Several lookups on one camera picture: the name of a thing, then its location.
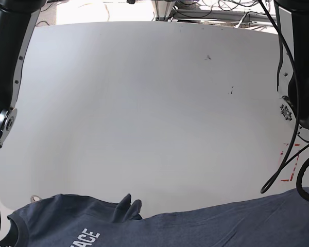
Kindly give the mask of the right-side robot arm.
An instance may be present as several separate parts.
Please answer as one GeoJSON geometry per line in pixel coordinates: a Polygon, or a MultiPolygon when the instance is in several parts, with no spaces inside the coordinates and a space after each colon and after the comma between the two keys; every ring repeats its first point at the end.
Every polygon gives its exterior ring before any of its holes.
{"type": "Polygon", "coordinates": [[[0,1],[0,149],[16,120],[23,63],[46,1],[0,1]]]}

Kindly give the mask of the left-side robot arm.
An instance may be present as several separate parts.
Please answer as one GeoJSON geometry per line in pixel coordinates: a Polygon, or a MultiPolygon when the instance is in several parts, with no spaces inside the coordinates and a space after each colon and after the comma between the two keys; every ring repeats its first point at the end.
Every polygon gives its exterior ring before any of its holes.
{"type": "Polygon", "coordinates": [[[294,127],[300,117],[298,135],[309,142],[309,1],[275,1],[277,26],[294,59],[291,65],[282,42],[277,71],[280,112],[294,127]]]}

